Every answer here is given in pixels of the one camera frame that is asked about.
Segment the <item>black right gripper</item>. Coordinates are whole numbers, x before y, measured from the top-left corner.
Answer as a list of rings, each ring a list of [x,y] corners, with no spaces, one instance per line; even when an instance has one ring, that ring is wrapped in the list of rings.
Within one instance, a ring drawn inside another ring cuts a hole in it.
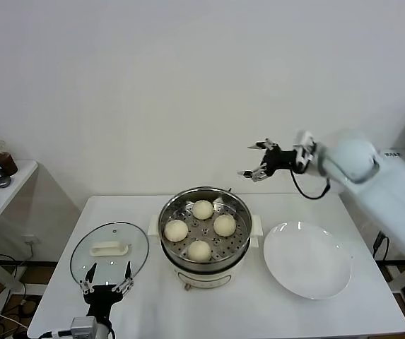
[[[249,149],[265,150],[261,165],[254,170],[243,170],[237,172],[238,175],[245,179],[250,179],[253,182],[260,182],[273,175],[277,170],[293,170],[296,171],[296,151],[281,150],[277,143],[266,138],[264,141],[259,141]]]

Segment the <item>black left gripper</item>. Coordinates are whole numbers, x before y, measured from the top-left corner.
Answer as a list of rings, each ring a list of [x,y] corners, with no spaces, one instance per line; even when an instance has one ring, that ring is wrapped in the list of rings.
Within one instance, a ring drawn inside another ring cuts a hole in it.
[[[84,279],[79,280],[79,286],[83,292],[85,303],[89,306],[86,316],[109,316],[114,304],[123,299],[122,293],[128,293],[134,286],[134,279],[131,273],[131,262],[129,261],[125,270],[124,279],[117,285],[96,285],[93,287],[93,278],[97,263],[94,263]]]

